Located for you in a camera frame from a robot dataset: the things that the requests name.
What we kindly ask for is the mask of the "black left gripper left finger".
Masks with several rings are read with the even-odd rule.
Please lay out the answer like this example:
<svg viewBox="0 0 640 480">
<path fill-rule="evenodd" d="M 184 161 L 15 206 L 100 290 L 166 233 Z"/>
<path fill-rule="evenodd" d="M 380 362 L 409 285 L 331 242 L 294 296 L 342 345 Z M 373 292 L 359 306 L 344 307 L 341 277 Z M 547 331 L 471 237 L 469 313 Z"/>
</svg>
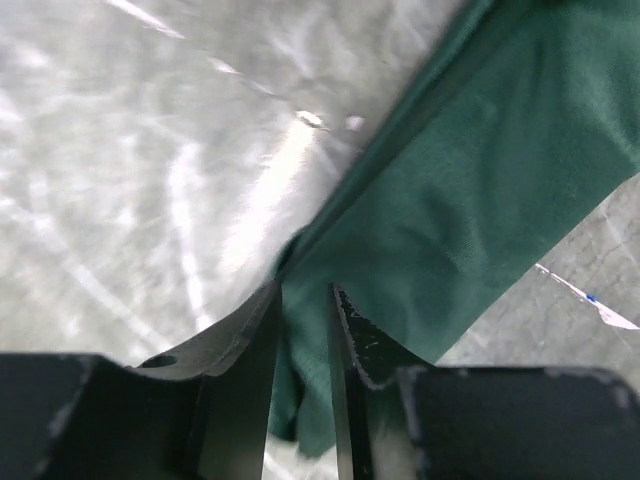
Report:
<svg viewBox="0 0 640 480">
<path fill-rule="evenodd" d="M 1 357 L 5 479 L 258 479 L 281 289 L 136 367 L 98 354 Z"/>
</svg>

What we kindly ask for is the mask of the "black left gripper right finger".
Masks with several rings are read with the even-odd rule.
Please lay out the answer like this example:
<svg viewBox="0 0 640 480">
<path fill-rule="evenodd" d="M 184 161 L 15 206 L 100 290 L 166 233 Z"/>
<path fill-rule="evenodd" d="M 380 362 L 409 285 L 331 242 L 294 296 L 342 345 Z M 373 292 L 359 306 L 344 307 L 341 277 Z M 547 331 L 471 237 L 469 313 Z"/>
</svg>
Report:
<svg viewBox="0 0 640 480">
<path fill-rule="evenodd" d="M 328 290 L 342 479 L 635 479 L 639 398 L 584 367 L 437 367 Z"/>
</svg>

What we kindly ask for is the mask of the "dark green cloth napkin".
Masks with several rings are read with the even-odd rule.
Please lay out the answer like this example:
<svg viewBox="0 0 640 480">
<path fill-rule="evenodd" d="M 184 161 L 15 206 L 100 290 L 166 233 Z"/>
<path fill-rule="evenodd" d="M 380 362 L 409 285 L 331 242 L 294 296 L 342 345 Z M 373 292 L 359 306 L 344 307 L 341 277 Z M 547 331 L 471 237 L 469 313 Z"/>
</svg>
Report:
<svg viewBox="0 0 640 480">
<path fill-rule="evenodd" d="M 435 361 L 638 170 L 637 2 L 467 2 L 274 266 L 269 433 L 334 445 L 330 284 Z"/>
</svg>

